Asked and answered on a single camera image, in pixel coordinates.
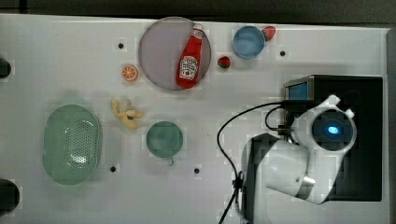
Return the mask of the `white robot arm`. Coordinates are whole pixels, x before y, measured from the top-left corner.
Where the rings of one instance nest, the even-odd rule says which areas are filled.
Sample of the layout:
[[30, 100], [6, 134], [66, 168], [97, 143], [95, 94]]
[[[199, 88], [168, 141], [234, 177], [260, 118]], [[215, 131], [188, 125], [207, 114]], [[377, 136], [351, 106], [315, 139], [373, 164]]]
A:
[[291, 140], [262, 133], [247, 141], [242, 153], [241, 224], [270, 224], [266, 189], [306, 202], [324, 203], [332, 191], [345, 155], [354, 147], [357, 127], [351, 109], [329, 95], [298, 116]]

